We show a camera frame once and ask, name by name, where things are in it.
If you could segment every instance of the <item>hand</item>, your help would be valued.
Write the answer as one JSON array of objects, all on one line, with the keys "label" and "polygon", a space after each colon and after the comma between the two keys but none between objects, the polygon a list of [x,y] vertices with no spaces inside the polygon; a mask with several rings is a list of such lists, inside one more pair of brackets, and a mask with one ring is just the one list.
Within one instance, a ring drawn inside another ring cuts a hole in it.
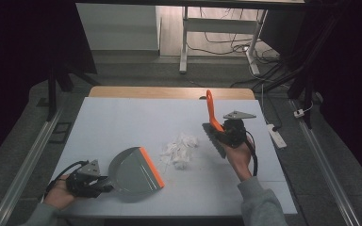
[{"label": "hand", "polygon": [[235,149],[221,142],[220,144],[225,149],[225,152],[227,153],[227,159],[239,179],[241,181],[246,181],[247,179],[251,178],[252,173],[249,171],[249,163],[251,162],[252,154],[246,143],[242,143]]},{"label": "hand", "polygon": [[69,175],[63,175],[57,180],[56,184],[52,187],[46,198],[43,200],[43,203],[52,205],[57,209],[62,210],[74,202],[75,196],[73,196],[69,190],[67,190],[66,186],[65,180],[68,176]]}]

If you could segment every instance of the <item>sweatshirt sleeve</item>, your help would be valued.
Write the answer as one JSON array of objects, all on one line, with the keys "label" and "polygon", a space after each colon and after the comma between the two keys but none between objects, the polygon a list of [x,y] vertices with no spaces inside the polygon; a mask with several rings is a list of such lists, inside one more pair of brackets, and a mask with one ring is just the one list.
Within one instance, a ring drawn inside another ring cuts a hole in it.
[{"label": "sweatshirt sleeve", "polygon": [[241,182],[238,189],[243,197],[241,209],[245,225],[287,225],[281,204],[274,192],[263,189],[257,177]]},{"label": "sweatshirt sleeve", "polygon": [[58,211],[57,208],[51,205],[38,203],[28,221],[20,226],[56,226]]}]

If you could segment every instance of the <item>crumpled paper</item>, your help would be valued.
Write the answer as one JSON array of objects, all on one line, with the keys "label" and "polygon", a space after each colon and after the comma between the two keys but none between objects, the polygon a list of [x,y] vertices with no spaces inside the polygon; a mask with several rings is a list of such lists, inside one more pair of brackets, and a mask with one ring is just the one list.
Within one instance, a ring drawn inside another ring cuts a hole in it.
[{"label": "crumpled paper", "polygon": [[192,151],[198,146],[198,138],[181,133],[175,142],[166,145],[160,160],[173,164],[176,170],[184,170],[192,158]]}]

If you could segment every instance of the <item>white power strip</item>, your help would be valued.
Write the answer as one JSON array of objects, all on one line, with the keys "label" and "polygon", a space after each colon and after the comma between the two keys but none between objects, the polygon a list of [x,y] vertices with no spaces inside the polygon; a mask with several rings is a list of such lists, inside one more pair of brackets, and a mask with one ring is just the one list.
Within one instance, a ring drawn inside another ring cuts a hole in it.
[{"label": "white power strip", "polygon": [[268,124],[267,128],[269,129],[270,136],[272,138],[272,141],[274,141],[275,146],[277,148],[285,148],[287,147],[287,143],[282,139],[281,135],[278,133],[278,131],[273,131],[272,128],[274,128],[273,124]]}]

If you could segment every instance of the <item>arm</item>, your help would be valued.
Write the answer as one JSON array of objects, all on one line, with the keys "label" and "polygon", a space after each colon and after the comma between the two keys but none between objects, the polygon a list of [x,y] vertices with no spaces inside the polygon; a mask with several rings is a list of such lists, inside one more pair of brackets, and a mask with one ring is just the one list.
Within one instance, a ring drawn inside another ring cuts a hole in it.
[{"label": "arm", "polygon": [[236,149],[222,144],[227,159],[239,177],[241,183],[238,189],[243,197],[241,206],[242,217],[245,225],[267,226],[287,225],[281,204],[272,190],[264,190],[249,171],[251,152],[243,143]]},{"label": "arm", "polygon": [[69,206],[75,197],[67,190],[64,181],[67,175],[62,176],[49,191],[43,203],[39,203],[31,217],[21,226],[54,226],[57,225],[58,212]]}]

